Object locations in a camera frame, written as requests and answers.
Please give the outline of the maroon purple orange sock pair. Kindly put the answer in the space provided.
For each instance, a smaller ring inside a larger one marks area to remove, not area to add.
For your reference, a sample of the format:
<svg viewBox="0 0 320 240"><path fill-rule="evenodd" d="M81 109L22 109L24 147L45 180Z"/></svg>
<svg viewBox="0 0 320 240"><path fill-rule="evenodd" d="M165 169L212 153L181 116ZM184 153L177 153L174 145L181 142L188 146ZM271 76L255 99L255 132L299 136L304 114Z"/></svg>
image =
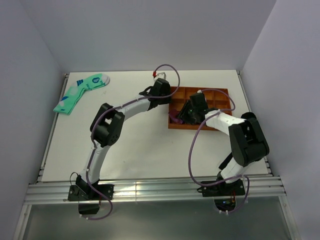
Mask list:
<svg viewBox="0 0 320 240"><path fill-rule="evenodd" d="M168 113L171 121L172 121L173 123L175 123L175 124L182 124L182 123L183 123L183 120L181 120L181 119L179 118L179 113L180 113L180 112L179 112L178 110L176 110L176 109L172 109L172 110L170 110L169 113Z"/></svg>

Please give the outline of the orange compartment tray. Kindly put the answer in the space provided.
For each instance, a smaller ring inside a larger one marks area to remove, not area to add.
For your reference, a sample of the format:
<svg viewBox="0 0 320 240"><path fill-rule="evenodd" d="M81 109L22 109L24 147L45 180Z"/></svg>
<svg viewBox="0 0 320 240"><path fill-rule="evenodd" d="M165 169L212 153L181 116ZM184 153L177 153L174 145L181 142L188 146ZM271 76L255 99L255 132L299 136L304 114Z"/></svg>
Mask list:
<svg viewBox="0 0 320 240"><path fill-rule="evenodd" d="M171 103L168 105L168 112L172 109L176 109L180 112L185 102L190 98L191 95L195 94L198 90L204 90L206 87L186 87L180 86L175 94L171 97ZM218 109L231 109L231 101L228 98L228 89L219 88L218 92L215 90L208 90L204 92L204 96L209 108L218 108ZM178 129L178 130L197 130L200 124L176 124L171 121L168 117L168 128L169 129Z"/></svg>

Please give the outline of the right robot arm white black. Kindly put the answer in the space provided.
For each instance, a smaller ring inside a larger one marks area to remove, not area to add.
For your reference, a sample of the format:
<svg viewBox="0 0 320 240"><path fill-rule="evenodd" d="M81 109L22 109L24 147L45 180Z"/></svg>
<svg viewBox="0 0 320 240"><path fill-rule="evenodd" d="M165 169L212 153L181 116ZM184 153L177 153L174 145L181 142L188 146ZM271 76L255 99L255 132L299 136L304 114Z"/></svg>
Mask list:
<svg viewBox="0 0 320 240"><path fill-rule="evenodd" d="M220 194L227 195L233 190L234 182L244 177L244 172L252 163L267 156L270 148L254 113L247 112L242 117L234 117L225 113L226 108L210 108L204 94L207 91L220 92L229 97L228 94L216 88L198 90L189 97L177 118L185 124L199 124L188 153L188 172L191 179L203 188L216 186ZM223 162L217 180L213 183L201 183L192 173L193 148L203 126L216 129L229 136L231 147L230 157Z"/></svg>

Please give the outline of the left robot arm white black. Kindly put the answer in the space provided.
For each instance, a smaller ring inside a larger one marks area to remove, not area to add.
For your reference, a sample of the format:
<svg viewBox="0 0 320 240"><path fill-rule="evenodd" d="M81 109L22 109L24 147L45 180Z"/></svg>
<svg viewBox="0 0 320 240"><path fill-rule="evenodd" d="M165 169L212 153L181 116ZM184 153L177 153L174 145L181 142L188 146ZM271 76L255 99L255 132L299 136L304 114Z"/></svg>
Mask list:
<svg viewBox="0 0 320 240"><path fill-rule="evenodd" d="M89 155L86 167L78 174L75 181L82 197L86 200L96 197L98 193L96 185L100 179L103 162L111 146L120 138L124 122L137 114L170 102L170 83L158 78L154 85L147 87L135 99L123 105L112 106L107 103L101 105L90 126L92 153Z"/></svg>

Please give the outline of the black blue sock pair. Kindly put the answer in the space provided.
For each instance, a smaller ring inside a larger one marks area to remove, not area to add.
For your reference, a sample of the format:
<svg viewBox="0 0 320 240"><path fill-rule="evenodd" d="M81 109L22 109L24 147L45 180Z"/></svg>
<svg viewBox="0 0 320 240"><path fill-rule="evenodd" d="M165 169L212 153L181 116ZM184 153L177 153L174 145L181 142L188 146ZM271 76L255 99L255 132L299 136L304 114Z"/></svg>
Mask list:
<svg viewBox="0 0 320 240"><path fill-rule="evenodd" d="M256 115L253 112L246 112L241 115L241 118L251 124L256 123L258 121Z"/></svg>

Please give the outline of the mint green sock pair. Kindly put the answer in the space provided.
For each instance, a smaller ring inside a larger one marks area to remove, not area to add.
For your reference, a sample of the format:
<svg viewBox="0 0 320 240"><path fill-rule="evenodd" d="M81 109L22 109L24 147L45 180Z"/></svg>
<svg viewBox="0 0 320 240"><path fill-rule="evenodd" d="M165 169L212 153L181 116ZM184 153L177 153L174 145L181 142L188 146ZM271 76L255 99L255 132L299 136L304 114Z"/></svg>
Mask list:
<svg viewBox="0 0 320 240"><path fill-rule="evenodd" d="M57 106L53 109L55 113L70 115L83 94L88 91L97 90L110 83L110 77L104 73L97 73L87 78L75 81L63 95Z"/></svg>

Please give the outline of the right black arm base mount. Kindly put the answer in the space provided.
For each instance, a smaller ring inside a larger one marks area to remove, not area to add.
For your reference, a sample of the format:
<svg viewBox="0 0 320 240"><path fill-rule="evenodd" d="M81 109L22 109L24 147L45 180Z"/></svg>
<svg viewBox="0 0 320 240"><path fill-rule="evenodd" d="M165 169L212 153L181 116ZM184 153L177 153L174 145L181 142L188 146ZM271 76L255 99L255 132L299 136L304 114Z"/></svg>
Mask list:
<svg viewBox="0 0 320 240"><path fill-rule="evenodd" d="M233 183L220 183L213 186L200 186L197 192L202 194L202 197L225 197L214 200L214 204L219 211L230 212L236 206L236 197L246 194L243 181L238 179Z"/></svg>

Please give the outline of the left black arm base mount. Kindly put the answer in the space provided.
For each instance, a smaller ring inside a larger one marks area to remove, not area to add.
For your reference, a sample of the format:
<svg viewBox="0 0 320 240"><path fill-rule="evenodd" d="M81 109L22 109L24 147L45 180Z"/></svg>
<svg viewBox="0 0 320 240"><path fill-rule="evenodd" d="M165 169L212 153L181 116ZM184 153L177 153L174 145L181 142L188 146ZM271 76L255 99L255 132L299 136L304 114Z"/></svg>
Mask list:
<svg viewBox="0 0 320 240"><path fill-rule="evenodd" d="M94 184L97 191L108 197L109 200L113 199L114 185L113 184ZM99 193L94 191L88 185L85 190L77 185L71 185L68 192L67 200L69 202L85 202L85 201L99 201L99 203L79 203L78 212L82 215L95 215L100 210L101 201L105 198Z"/></svg>

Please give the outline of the aluminium table front rail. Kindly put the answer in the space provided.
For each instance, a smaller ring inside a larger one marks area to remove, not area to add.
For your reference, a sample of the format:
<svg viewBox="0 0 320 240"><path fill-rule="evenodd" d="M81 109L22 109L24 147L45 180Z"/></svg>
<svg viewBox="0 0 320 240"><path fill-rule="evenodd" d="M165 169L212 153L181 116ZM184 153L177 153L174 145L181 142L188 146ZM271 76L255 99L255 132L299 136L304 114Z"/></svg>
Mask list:
<svg viewBox="0 0 320 240"><path fill-rule="evenodd" d="M250 176L249 198L282 197L285 188L279 176ZM113 184L112 202L147 202L147 201L179 201L200 200L199 187L189 178L163 178L145 180L103 181ZM31 184L23 203L25 205L69 204L68 182L39 182Z"/></svg>

